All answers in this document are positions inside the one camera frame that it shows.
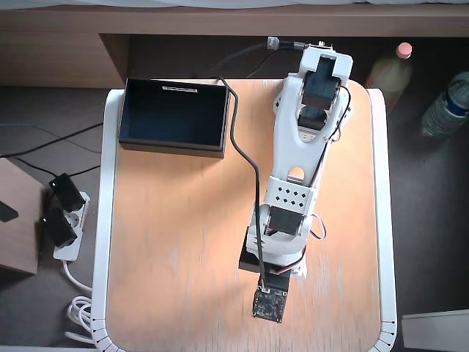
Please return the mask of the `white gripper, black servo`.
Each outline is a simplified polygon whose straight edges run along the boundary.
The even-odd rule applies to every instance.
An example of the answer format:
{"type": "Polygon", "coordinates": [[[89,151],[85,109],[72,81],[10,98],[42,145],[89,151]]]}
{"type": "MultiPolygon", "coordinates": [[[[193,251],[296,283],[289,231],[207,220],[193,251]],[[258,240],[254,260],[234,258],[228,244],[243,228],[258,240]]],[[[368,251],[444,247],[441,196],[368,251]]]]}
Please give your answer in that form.
{"type": "Polygon", "coordinates": [[[288,290],[291,278],[307,278],[306,243],[314,211],[305,214],[274,205],[259,206],[245,231],[238,268],[259,273],[263,262],[265,286],[288,290]]]}

